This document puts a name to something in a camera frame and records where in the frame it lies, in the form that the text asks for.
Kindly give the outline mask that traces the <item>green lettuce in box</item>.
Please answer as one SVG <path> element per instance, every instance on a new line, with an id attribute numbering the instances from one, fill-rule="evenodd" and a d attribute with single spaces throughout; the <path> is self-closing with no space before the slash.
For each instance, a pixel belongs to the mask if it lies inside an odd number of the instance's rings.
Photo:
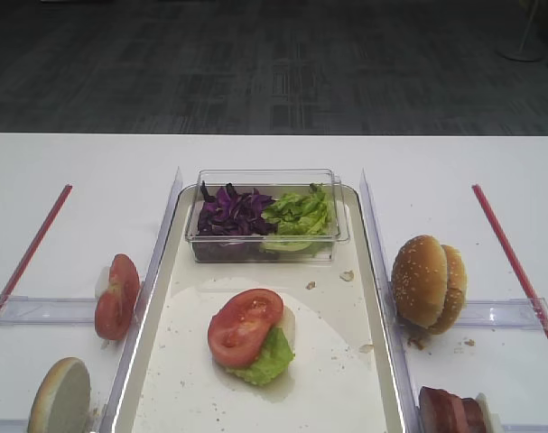
<path id="1" fill-rule="evenodd" d="M 283 193 L 263 212 L 278 235 L 318 236 L 330 232 L 330 199 L 321 185 L 311 184 L 307 194 Z"/>

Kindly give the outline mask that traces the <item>bottom bun under lettuce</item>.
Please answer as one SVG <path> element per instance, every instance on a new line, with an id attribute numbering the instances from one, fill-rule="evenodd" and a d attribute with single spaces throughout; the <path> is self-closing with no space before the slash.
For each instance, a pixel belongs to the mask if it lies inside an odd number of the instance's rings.
<path id="1" fill-rule="evenodd" d="M 293 351 L 295 347 L 296 321 L 293 311 L 289 306 L 283 308 L 282 317 L 274 326 L 282 330 L 290 349 Z"/>

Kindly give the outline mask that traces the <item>tomato slice on tray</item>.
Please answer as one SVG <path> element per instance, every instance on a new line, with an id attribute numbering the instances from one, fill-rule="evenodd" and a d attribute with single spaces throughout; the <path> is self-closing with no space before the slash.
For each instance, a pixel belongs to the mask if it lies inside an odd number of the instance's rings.
<path id="1" fill-rule="evenodd" d="M 260 354 L 272 326 L 281 320 L 283 309 L 282 298 L 272 290 L 238 293 L 209 322 L 213 358 L 225 367 L 247 368 Z"/>

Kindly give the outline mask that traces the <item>lettuce leaf on tray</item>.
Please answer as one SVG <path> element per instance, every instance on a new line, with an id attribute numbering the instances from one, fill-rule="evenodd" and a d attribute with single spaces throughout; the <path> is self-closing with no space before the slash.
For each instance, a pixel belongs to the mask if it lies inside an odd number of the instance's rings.
<path id="1" fill-rule="evenodd" d="M 285 333 L 280 327 L 273 327 L 267 334 L 261 352 L 246 368 L 226 367 L 227 373 L 255 386 L 264 386 L 282 374 L 294 359 Z"/>

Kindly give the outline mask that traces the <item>upright tomato slice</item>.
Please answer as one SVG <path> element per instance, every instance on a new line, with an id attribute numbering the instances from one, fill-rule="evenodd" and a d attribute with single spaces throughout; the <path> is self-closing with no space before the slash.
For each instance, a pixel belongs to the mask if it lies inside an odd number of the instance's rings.
<path id="1" fill-rule="evenodd" d="M 99 337 L 118 341 L 128 331 L 141 288 L 133 261 L 123 253 L 114 257 L 108 285 L 95 309 L 95 330 Z"/>

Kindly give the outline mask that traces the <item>stack of sausage slices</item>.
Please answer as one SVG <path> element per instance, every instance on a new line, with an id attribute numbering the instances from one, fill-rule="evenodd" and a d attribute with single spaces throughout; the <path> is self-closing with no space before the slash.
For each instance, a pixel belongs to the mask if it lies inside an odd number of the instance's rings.
<path id="1" fill-rule="evenodd" d="M 419 409 L 426 433 L 487 432 L 482 409 L 472 398 L 462 399 L 443 389 L 422 387 Z"/>

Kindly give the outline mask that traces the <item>clear plastic salad box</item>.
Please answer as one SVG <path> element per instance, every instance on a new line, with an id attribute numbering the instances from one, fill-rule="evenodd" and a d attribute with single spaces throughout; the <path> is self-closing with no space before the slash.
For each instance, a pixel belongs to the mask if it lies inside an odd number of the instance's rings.
<path id="1" fill-rule="evenodd" d="M 328 235 L 201 236 L 198 219 L 204 198 L 200 185 L 205 182 L 211 195 L 231 183 L 238 193 L 257 189 L 275 201 L 283 193 L 307 194 L 309 186 L 321 185 L 330 199 Z M 184 232 L 199 263 L 274 263 L 329 261 L 335 246 L 349 239 L 346 206 L 341 180 L 329 169 L 289 170 L 203 170 L 193 190 L 193 199 Z"/>

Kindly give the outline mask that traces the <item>shredded purple cabbage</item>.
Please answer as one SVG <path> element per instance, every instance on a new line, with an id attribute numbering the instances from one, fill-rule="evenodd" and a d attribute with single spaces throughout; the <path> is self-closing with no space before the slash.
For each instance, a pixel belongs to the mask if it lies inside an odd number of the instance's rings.
<path id="1" fill-rule="evenodd" d="M 204 203 L 197 224 L 198 235 L 247 236 L 276 232 L 276 223 L 269 223 L 262 217 L 265 209 L 275 202 L 271 196 L 263 195 L 257 189 L 238 193 L 231 183 L 211 195 L 202 182 L 200 192 Z"/>

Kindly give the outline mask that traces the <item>cream metal tray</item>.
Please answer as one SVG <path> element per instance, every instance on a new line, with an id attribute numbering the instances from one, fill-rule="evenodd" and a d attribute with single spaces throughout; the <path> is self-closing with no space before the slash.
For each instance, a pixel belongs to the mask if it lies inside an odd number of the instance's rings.
<path id="1" fill-rule="evenodd" d="M 193 188 L 177 202 L 118 432 L 404 432 L 381 307 L 354 189 L 350 238 L 327 263 L 197 263 L 184 237 Z M 235 294 L 276 291 L 295 316 L 295 357 L 257 387 L 212 359 L 207 329 Z"/>

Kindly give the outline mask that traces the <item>right long clear divider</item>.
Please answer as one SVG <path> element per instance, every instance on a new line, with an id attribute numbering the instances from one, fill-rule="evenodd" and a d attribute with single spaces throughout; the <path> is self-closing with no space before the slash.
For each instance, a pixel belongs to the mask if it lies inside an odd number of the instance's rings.
<path id="1" fill-rule="evenodd" d="M 397 419 L 402 432 L 423 432 L 405 356 L 404 342 L 396 318 L 395 301 L 390 288 L 389 273 L 375 213 L 375 202 L 364 170 L 361 173 L 359 189 L 385 337 L 388 370 L 395 393 Z"/>

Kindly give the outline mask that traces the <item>long clear divider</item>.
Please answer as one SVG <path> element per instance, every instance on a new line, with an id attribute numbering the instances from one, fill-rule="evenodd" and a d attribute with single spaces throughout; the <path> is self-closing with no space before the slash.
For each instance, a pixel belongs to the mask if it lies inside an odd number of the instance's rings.
<path id="1" fill-rule="evenodd" d="M 404 342 L 396 318 L 395 301 L 390 288 L 389 273 L 375 213 L 375 202 L 364 170 L 361 173 L 359 189 L 385 337 L 388 370 L 395 393 L 397 419 L 402 432 L 423 432 L 405 356 Z"/>
<path id="2" fill-rule="evenodd" d="M 172 227 L 175 208 L 182 188 L 181 169 L 177 168 L 172 183 L 172 188 L 167 200 L 166 209 L 163 214 L 163 220 L 160 225 L 157 240 L 154 245 L 151 261 L 147 268 L 144 283 L 135 304 L 132 325 L 130 326 L 125 339 L 124 348 L 119 360 L 115 380 L 107 401 L 107 405 L 102 412 L 97 432 L 114 432 L 119 423 L 121 403 L 126 394 L 129 383 L 129 376 L 137 353 L 137 346 L 142 336 L 144 322 L 151 304 L 163 253 L 167 244 L 167 239 Z"/>

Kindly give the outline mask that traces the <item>front sesame bun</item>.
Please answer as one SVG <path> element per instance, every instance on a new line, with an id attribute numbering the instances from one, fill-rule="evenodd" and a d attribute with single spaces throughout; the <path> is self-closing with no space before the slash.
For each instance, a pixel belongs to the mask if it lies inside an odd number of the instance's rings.
<path id="1" fill-rule="evenodd" d="M 443 310 L 447 280 L 446 253 L 436 238 L 418 235 L 407 241 L 391 273 L 399 315 L 419 327 L 432 326 Z"/>

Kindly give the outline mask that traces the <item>sesame bun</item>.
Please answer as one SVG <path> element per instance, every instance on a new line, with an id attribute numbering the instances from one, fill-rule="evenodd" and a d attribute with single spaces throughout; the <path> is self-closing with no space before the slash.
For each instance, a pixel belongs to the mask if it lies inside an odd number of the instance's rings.
<path id="1" fill-rule="evenodd" d="M 433 335 L 443 334 L 454 325 L 465 305 L 468 285 L 468 276 L 460 251 L 446 244 L 443 244 L 442 248 L 447 258 L 447 292 L 440 317 L 428 328 Z"/>
<path id="2" fill-rule="evenodd" d="M 419 327 L 432 326 L 443 310 L 447 280 L 446 253 L 436 238 L 418 235 L 407 241 L 391 273 L 399 315 Z"/>

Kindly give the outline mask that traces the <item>rear sesame bun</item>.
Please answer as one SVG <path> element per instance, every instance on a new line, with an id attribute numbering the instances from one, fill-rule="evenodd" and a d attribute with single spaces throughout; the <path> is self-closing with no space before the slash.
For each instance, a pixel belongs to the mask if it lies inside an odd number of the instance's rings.
<path id="1" fill-rule="evenodd" d="M 440 317 L 428 328 L 433 335 L 443 334 L 454 325 L 465 305 L 468 285 L 468 276 L 460 251 L 446 244 L 443 244 L 442 248 L 447 258 L 447 292 Z"/>

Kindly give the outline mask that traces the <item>left red strip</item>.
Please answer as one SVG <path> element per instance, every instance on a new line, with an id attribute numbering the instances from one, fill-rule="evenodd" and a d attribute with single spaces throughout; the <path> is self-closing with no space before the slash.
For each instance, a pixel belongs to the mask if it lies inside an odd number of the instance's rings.
<path id="1" fill-rule="evenodd" d="M 70 184 L 66 184 L 63 187 L 58 198 L 55 200 L 54 204 L 52 205 L 48 215 L 44 218 L 40 228 L 36 232 L 33 240 L 30 242 L 29 246 L 25 250 L 21 260 L 17 264 L 11 277 L 9 278 L 8 282 L 6 283 L 5 287 L 0 293 L 0 311 L 2 307 L 5 305 L 5 303 L 8 301 L 8 298 L 12 295 L 17 282 L 23 276 L 24 271 L 26 270 L 28 264 L 30 263 L 31 259 L 36 253 L 39 245 L 41 244 L 48 230 L 51 228 L 53 221 L 55 220 L 56 216 L 59 214 L 62 206 L 64 205 L 65 201 L 70 195 L 72 189 L 73 187 Z"/>

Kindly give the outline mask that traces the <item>red strip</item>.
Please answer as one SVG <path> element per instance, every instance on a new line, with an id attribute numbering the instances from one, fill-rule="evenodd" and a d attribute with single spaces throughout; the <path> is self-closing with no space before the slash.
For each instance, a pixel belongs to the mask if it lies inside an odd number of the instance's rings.
<path id="1" fill-rule="evenodd" d="M 29 246 L 25 250 L 21 260 L 17 264 L 11 277 L 9 278 L 8 282 L 6 283 L 5 287 L 0 293 L 0 311 L 2 307 L 5 305 L 5 303 L 8 301 L 8 298 L 12 295 L 17 282 L 23 276 L 24 271 L 26 270 L 28 264 L 30 263 L 31 259 L 36 253 L 39 245 L 41 244 L 48 230 L 51 228 L 53 221 L 55 220 L 56 216 L 59 214 L 62 206 L 64 205 L 65 201 L 70 195 L 72 189 L 73 187 L 70 184 L 66 184 L 63 187 L 58 198 L 55 200 L 54 204 L 52 205 L 48 215 L 44 218 L 40 228 L 36 232 L 33 240 L 30 242 Z"/>
<path id="2" fill-rule="evenodd" d="M 548 340 L 548 315 L 547 315 L 547 305 L 544 302 L 541 302 L 538 295 L 536 294 L 534 287 L 532 283 L 530 282 L 529 278 L 527 277 L 525 270 L 522 266 L 522 264 L 519 262 L 516 253 L 510 244 L 506 233 L 504 232 L 502 226 L 500 225 L 497 216 L 492 209 L 484 191 L 479 186 L 479 184 L 475 184 L 471 186 L 489 224 L 491 225 L 497 240 L 499 241 L 507 260 L 509 261 L 512 270 L 518 279 L 526 297 L 530 300 L 531 305 L 534 309 L 534 312 L 536 313 L 539 322 L 542 326 L 542 329 L 545 333 L 545 336 Z"/>

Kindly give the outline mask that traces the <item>right red strip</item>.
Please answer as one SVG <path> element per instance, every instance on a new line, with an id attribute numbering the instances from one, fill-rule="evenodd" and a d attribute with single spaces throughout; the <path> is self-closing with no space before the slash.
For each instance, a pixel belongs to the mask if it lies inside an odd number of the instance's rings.
<path id="1" fill-rule="evenodd" d="M 548 340 L 548 315 L 547 315 L 547 305 L 544 302 L 541 302 L 538 295 L 536 294 L 534 287 L 532 283 L 530 282 L 529 278 L 527 277 L 525 270 L 522 266 L 522 264 L 519 262 L 516 253 L 510 244 L 506 233 L 504 232 L 502 226 L 500 225 L 497 216 L 492 209 L 484 191 L 479 186 L 479 184 L 475 184 L 471 186 L 489 224 L 491 225 L 497 240 L 499 241 L 507 260 L 509 261 L 512 270 L 518 279 L 526 297 L 530 300 L 531 305 L 534 309 L 534 312 L 536 313 L 539 322 L 542 326 L 542 329 L 545 333 L 545 336 Z"/>

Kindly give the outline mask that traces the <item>upper right clear holder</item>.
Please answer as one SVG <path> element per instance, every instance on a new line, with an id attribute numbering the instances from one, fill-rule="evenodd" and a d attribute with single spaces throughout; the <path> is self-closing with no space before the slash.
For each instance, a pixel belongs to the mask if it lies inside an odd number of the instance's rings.
<path id="1" fill-rule="evenodd" d="M 468 300 L 453 326 L 548 331 L 548 304 L 544 298 Z"/>

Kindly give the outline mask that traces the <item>clear holder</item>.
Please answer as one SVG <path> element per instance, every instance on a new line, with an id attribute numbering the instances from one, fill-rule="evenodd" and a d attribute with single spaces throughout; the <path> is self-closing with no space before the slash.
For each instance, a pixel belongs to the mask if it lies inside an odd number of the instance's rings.
<path id="1" fill-rule="evenodd" d="M 0 419 L 0 433 L 26 433 L 27 419 Z"/>
<path id="2" fill-rule="evenodd" d="M 544 298 L 468 300 L 453 326 L 548 331 L 548 304 Z"/>
<path id="3" fill-rule="evenodd" d="M 505 433 L 548 433 L 548 425 L 502 425 Z"/>
<path id="4" fill-rule="evenodd" d="M 0 326 L 92 325 L 95 299 L 0 295 Z"/>

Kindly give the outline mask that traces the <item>left long clear divider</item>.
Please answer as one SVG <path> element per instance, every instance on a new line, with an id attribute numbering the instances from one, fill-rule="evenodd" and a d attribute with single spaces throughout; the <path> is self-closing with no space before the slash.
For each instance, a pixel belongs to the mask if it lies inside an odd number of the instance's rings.
<path id="1" fill-rule="evenodd" d="M 172 188 L 167 200 L 166 209 L 163 214 L 163 220 L 160 225 L 157 240 L 154 245 L 151 261 L 147 268 L 144 283 L 135 304 L 132 325 L 130 326 L 125 339 L 124 348 L 119 360 L 115 380 L 107 401 L 107 405 L 102 412 L 97 432 L 114 432 L 119 423 L 121 403 L 126 394 L 129 383 L 129 376 L 137 353 L 137 346 L 142 336 L 144 322 L 151 304 L 163 253 L 167 244 L 167 239 L 172 227 L 175 208 L 182 188 L 181 169 L 177 168 L 172 183 Z"/>

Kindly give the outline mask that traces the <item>upper left clear holder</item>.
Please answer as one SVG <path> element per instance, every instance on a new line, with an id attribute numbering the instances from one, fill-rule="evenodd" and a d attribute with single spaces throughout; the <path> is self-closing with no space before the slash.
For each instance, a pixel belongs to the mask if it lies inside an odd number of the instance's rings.
<path id="1" fill-rule="evenodd" d="M 0 326 L 92 325 L 95 299 L 0 295 Z"/>

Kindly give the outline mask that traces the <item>upright bun half left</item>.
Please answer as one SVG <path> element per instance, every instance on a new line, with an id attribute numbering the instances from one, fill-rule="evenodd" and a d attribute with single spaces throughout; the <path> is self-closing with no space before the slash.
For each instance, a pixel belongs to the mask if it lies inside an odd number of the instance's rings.
<path id="1" fill-rule="evenodd" d="M 88 419 L 90 378 L 77 357 L 56 362 L 36 392 L 28 432 L 83 432 Z"/>

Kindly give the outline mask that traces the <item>white foam stopper right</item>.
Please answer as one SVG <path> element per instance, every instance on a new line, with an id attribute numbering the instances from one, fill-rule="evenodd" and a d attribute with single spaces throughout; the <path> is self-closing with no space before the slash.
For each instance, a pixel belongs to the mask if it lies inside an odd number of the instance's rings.
<path id="1" fill-rule="evenodd" d="M 476 402 L 480 407 L 482 417 L 485 424 L 487 433 L 505 433 L 504 428 L 500 422 L 500 418 L 496 413 L 493 413 L 489 406 L 488 400 L 484 393 L 479 393 L 476 397 Z"/>

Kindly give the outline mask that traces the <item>floor lamp base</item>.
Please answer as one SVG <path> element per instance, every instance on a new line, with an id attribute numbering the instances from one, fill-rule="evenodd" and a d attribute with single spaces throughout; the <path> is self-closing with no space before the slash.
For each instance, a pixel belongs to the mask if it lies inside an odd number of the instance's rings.
<path id="1" fill-rule="evenodd" d="M 506 60 L 517 61 L 517 62 L 538 62 L 543 58 L 543 55 L 536 48 L 528 48 L 527 43 L 530 37 L 530 33 L 533 29 L 534 18 L 538 10 L 540 2 L 534 0 L 532 2 L 530 13 L 528 15 L 527 24 L 523 36 L 521 37 L 520 42 L 517 46 L 500 46 L 495 48 L 495 53 Z"/>

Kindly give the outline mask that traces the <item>lower right clear holder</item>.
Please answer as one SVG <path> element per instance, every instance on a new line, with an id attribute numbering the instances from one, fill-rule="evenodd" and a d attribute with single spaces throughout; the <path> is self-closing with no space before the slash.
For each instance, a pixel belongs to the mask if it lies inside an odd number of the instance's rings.
<path id="1" fill-rule="evenodd" d="M 502 425 L 505 433 L 548 433 L 548 425 Z"/>

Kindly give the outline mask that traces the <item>lower left clear holder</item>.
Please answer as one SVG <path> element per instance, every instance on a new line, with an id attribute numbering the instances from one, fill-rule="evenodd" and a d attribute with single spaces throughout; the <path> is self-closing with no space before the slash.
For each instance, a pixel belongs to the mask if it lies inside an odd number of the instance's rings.
<path id="1" fill-rule="evenodd" d="M 26 433 L 27 419 L 0 419 L 0 433 Z"/>

